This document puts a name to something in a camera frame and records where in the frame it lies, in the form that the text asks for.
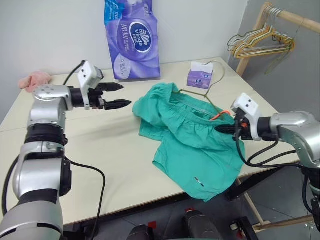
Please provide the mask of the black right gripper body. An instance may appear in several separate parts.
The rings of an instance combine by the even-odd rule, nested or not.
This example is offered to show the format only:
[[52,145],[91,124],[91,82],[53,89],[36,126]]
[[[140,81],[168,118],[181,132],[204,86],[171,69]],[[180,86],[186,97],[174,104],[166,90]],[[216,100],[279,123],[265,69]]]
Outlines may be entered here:
[[242,140],[253,140],[249,120],[242,113],[237,113],[234,120],[235,133],[238,133],[239,138]]

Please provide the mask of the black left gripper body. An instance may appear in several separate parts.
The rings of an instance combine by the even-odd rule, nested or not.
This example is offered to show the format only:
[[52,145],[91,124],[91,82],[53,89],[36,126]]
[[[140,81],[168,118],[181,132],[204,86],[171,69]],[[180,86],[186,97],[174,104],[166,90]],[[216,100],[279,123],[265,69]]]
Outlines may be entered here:
[[96,88],[90,88],[88,92],[89,104],[92,109],[103,110],[105,108],[105,100],[102,98],[103,87],[98,84]]

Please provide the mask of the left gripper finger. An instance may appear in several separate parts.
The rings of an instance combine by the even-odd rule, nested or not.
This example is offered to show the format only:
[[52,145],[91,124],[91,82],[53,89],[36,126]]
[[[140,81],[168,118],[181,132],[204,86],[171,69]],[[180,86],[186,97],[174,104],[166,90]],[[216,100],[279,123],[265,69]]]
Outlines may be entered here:
[[113,100],[113,101],[104,101],[104,109],[106,111],[121,109],[121,108],[124,108],[124,107],[130,105],[131,103],[132,102],[130,100],[126,100],[126,99],[117,99],[117,100]]
[[100,88],[104,92],[116,92],[123,89],[124,86],[116,82],[103,82],[100,84]]

